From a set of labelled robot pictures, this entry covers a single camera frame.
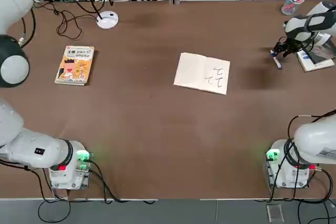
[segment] cartoon illustration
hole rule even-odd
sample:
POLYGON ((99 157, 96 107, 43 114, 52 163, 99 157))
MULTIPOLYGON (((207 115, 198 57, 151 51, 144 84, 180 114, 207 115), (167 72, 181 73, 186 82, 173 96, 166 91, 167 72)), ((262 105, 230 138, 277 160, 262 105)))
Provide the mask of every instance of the cartoon illustration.
POLYGON ((64 67, 59 69, 58 78, 73 79, 75 74, 75 60, 65 60, 64 67))

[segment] label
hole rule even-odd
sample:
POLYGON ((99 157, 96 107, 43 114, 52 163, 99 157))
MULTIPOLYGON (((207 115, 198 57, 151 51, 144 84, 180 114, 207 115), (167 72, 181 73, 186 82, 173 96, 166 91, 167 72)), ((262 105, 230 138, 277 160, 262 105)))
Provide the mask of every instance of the label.
POLYGON ((325 158, 336 159, 336 150, 323 148, 318 155, 323 156, 325 158))

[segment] gray floor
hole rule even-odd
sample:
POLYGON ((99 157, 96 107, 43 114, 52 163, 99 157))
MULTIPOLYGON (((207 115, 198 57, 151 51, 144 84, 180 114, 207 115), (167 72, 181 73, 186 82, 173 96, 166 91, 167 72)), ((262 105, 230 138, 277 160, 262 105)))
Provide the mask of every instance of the gray floor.
MULTIPOLYGON (((41 201, 0 201, 1 224, 39 224, 37 216, 41 201)), ((281 202, 285 223, 298 223, 297 202, 281 202)), ((330 216, 336 216, 336 209, 327 203, 330 216)), ((142 202, 105 205, 100 202, 71 204, 71 214, 63 224, 268 224, 266 204, 251 200, 199 201, 160 200, 153 205, 142 202)), ((44 204, 41 216, 48 221, 62 218, 68 211, 66 202, 44 204)), ((323 204, 301 207, 301 223, 307 224, 313 218, 324 218, 323 204)), ((317 220, 312 224, 328 223, 317 220)))

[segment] green indicator light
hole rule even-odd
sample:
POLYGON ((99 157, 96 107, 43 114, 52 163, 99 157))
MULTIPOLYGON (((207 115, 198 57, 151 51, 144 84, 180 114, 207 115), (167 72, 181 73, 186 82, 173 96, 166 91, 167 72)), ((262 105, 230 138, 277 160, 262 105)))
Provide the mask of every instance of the green indicator light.
POLYGON ((272 161, 278 160, 278 156, 280 154, 279 149, 270 149, 267 153, 267 159, 271 159, 272 161))
POLYGON ((84 161, 90 158, 90 153, 88 153, 85 150, 80 150, 80 151, 77 151, 77 157, 78 157, 78 160, 84 161))

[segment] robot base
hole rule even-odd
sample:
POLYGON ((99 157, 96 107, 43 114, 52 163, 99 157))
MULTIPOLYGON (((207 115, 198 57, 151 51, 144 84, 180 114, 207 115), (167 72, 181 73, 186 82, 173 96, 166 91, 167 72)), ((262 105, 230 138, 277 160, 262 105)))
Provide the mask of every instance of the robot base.
POLYGON ((66 169, 57 171, 49 169, 52 188, 78 190, 89 186, 91 163, 79 160, 77 154, 86 150, 78 141, 70 141, 70 144, 74 153, 66 169))
MULTIPOLYGON (((279 170, 279 165, 282 162, 282 159, 285 156, 283 146, 287 140, 281 139, 277 140, 273 143, 271 149, 279 150, 280 153, 277 156, 277 160, 274 161, 266 161, 267 156, 265 156, 265 172, 267 176, 267 182, 270 189, 274 186, 274 180, 279 170)), ((306 188, 307 180, 309 177, 309 169, 300 169, 297 184, 295 186, 297 176, 297 168, 290 165, 287 160, 285 160, 279 170, 279 175, 276 181, 276 187, 284 187, 284 188, 306 188)))

